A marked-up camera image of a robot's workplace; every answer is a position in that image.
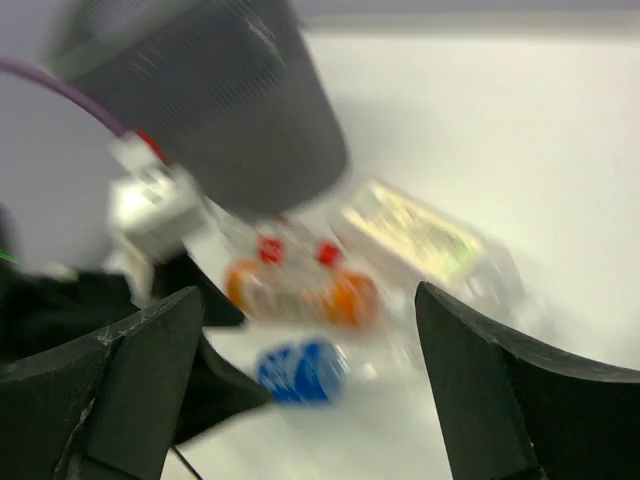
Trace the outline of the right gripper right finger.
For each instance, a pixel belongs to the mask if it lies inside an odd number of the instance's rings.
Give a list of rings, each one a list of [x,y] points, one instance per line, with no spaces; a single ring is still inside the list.
[[[638,478],[638,371],[553,347],[427,282],[415,309],[453,478]]]

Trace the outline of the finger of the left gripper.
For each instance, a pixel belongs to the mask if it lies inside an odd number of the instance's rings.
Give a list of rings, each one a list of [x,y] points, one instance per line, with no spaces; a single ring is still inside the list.
[[[173,444],[180,445],[235,415],[272,402],[271,395],[219,355],[200,335]]]

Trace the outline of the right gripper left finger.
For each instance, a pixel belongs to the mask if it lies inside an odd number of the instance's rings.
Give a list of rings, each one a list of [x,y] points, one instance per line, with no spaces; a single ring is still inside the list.
[[[4,479],[158,479],[201,335],[199,291],[1,367]]]

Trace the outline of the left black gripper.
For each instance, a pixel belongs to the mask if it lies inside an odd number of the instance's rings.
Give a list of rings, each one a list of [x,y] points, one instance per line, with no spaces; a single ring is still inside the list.
[[[131,299],[133,273],[66,269],[60,276],[22,271],[13,222],[1,209],[1,363],[44,352],[118,322],[139,310]],[[199,290],[204,327],[231,328],[245,316],[184,250],[153,266],[151,293],[162,299],[187,287]]]

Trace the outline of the blue-label water bottle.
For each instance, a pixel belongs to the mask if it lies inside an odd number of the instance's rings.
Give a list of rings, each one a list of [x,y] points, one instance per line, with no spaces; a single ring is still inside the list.
[[[329,328],[269,346],[257,357],[254,379],[282,405],[331,405],[397,390],[419,376],[414,313],[396,299],[363,329]]]

